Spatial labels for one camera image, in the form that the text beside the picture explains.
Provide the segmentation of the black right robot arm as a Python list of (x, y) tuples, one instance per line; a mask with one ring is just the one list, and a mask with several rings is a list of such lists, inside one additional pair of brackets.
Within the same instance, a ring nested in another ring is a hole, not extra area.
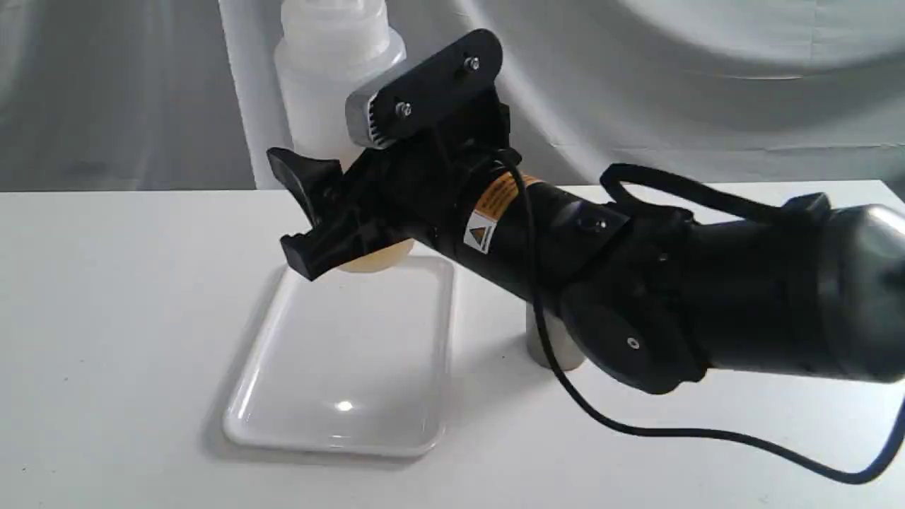
[(611, 165), (596, 204), (507, 165), (494, 90), (339, 161), (267, 151), (313, 226), (281, 239), (308, 280), (416, 239), (562, 321), (588, 360), (662, 395), (710, 368), (903, 379), (903, 225), (827, 194), (769, 206), (642, 165)]

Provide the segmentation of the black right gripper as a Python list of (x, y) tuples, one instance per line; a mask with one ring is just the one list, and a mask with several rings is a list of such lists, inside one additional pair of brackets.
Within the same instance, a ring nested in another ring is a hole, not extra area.
[(384, 271), (410, 254), (410, 238), (488, 244), (523, 202), (510, 109), (497, 90), (431, 93), (421, 107), (385, 91), (355, 93), (345, 113), (364, 149), (346, 170), (337, 159), (267, 151), (272, 174), (310, 223), (280, 241), (288, 267), (305, 279)]

